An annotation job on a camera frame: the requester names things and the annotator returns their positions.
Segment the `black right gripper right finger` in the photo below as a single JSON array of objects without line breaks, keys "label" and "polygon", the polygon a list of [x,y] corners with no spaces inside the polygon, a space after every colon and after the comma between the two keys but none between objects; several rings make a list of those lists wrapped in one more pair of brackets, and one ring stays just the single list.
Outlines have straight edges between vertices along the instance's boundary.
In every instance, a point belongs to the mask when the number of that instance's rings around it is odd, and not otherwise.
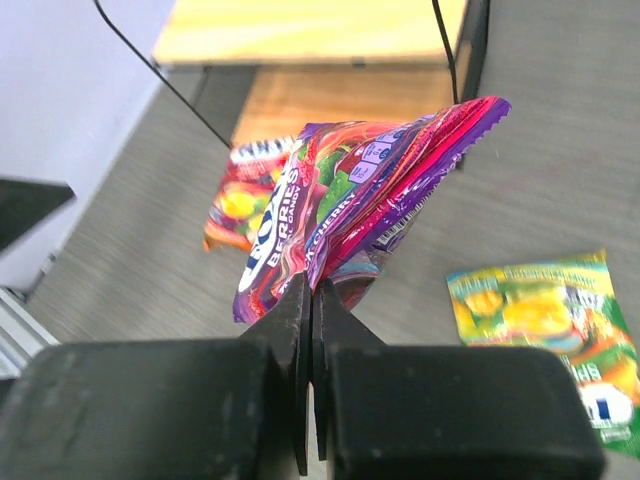
[{"label": "black right gripper right finger", "polygon": [[330,281],[312,299],[312,385],[332,479],[599,479],[606,469],[553,353],[388,345]]}]

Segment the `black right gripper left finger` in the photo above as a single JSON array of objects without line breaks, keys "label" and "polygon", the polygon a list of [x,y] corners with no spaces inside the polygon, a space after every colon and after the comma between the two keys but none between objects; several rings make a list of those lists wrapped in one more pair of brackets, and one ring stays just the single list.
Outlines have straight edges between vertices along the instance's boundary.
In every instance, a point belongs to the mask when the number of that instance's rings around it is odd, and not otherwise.
[{"label": "black right gripper left finger", "polygon": [[298,479],[311,289],[236,338],[66,343],[3,387],[5,479]]}]

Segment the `purple Fox's berries candy bag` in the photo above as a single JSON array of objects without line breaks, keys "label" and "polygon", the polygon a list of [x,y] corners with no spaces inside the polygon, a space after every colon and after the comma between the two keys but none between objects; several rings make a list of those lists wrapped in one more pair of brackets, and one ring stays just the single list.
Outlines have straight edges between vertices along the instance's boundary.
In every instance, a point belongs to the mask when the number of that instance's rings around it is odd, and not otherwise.
[{"label": "purple Fox's berries candy bag", "polygon": [[485,96],[409,123],[309,123],[284,164],[232,304],[257,322],[297,274],[353,308],[458,160],[511,110]]}]

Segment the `orange Fox's fruits candy bag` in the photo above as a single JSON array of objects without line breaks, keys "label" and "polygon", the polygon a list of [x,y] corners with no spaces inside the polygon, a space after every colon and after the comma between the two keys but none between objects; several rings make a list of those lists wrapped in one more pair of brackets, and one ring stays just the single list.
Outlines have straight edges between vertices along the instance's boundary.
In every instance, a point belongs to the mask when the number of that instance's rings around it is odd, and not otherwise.
[{"label": "orange Fox's fruits candy bag", "polygon": [[293,136],[283,136],[231,149],[204,225],[206,251],[223,245],[251,250],[294,143]]}]

